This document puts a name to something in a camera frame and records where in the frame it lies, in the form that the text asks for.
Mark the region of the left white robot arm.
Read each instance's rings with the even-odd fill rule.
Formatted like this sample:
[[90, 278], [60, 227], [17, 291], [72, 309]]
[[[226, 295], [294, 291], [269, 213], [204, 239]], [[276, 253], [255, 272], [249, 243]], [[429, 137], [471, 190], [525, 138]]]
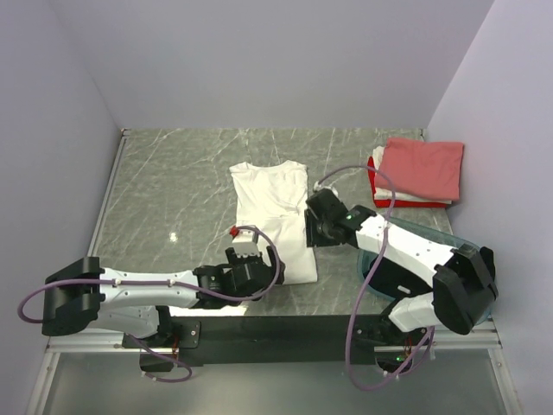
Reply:
[[272, 247], [239, 256], [226, 249], [226, 263], [174, 273], [132, 273], [103, 268], [84, 257], [49, 276], [41, 332], [73, 335], [88, 327], [144, 339], [155, 348], [172, 339], [170, 308], [220, 310], [258, 300], [282, 284], [286, 265]]

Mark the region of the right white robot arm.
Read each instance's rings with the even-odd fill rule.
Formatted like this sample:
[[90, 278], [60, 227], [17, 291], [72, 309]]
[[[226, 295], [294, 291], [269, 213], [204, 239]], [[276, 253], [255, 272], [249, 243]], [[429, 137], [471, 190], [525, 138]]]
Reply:
[[307, 199], [307, 216], [332, 245], [376, 254], [365, 279], [385, 285], [393, 299], [367, 330], [377, 344], [398, 345], [436, 325], [467, 335], [499, 295], [493, 251], [486, 247], [425, 239], [368, 207], [347, 208], [327, 188]]

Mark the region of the white printed t-shirt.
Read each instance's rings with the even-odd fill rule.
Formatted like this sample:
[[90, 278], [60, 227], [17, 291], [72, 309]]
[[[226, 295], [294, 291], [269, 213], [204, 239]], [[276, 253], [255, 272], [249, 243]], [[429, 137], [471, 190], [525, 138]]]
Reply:
[[270, 238], [285, 264], [285, 284], [315, 283], [315, 253], [307, 246], [304, 217], [307, 166], [290, 160], [271, 167], [242, 162], [229, 171], [237, 196], [236, 223], [255, 226]]

